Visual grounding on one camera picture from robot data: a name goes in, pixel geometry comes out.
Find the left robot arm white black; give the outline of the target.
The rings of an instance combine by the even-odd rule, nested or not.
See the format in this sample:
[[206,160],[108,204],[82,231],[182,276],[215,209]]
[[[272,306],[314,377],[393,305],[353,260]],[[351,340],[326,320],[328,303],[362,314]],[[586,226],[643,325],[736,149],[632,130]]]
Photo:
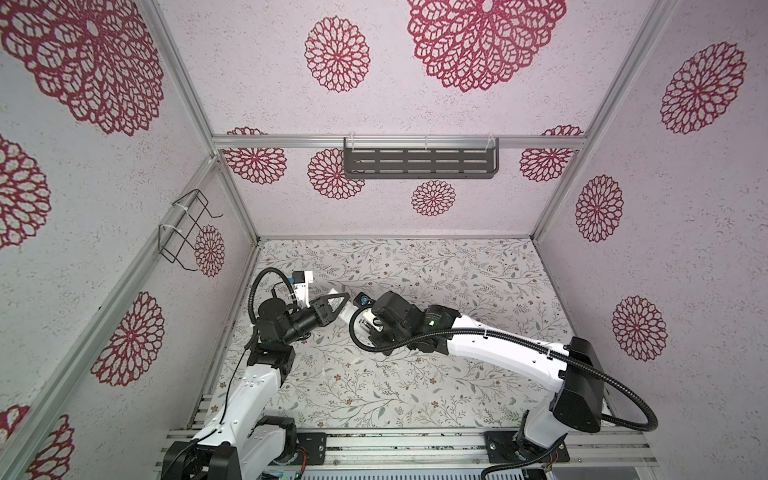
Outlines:
[[225,394],[220,414],[191,440],[171,445],[160,477],[259,479],[270,464],[293,461],[300,449],[295,420],[266,415],[265,407],[293,367],[293,344],[334,322],[349,303],[349,294],[329,293],[303,308],[269,298],[250,309],[254,334],[243,378]]

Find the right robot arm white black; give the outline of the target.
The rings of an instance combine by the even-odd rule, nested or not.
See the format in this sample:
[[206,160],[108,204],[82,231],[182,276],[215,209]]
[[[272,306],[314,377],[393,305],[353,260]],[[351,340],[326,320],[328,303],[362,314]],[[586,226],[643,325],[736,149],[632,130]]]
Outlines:
[[360,293],[353,304],[362,310],[350,323],[355,334],[373,347],[382,348],[386,355],[393,352],[392,344],[408,341],[410,350],[480,360],[544,387],[547,396],[523,415],[515,434],[519,459],[543,452],[570,430],[585,433],[601,430],[604,383],[547,355],[552,351],[598,367],[588,341],[574,337],[568,345],[563,345],[532,340],[544,349],[540,353],[521,345],[521,336],[502,339],[501,330],[453,308],[430,305],[421,309],[392,291],[376,300]]

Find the white remote control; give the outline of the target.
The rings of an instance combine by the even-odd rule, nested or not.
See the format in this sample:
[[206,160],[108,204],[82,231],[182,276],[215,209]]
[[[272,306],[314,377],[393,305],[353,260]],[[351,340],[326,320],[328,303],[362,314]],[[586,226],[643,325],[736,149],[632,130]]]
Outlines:
[[[337,292],[336,290],[334,290],[334,289],[331,289],[331,290],[329,291],[329,293],[341,293],[341,292]],[[349,324],[350,324],[350,322],[351,322],[351,320],[352,320],[352,316],[353,316],[353,315],[355,314],[355,312],[358,310],[358,309],[357,309],[357,308],[354,306],[354,304],[353,304],[353,300],[354,300],[354,298],[355,298],[355,296],[354,296],[354,297],[352,297],[352,296],[350,295],[350,300],[349,300],[349,302],[346,304],[346,306],[345,306],[344,310],[341,312],[341,314],[340,314],[340,315],[339,315],[339,317],[337,318],[339,321],[342,321],[342,322],[346,323],[347,325],[349,325]]]

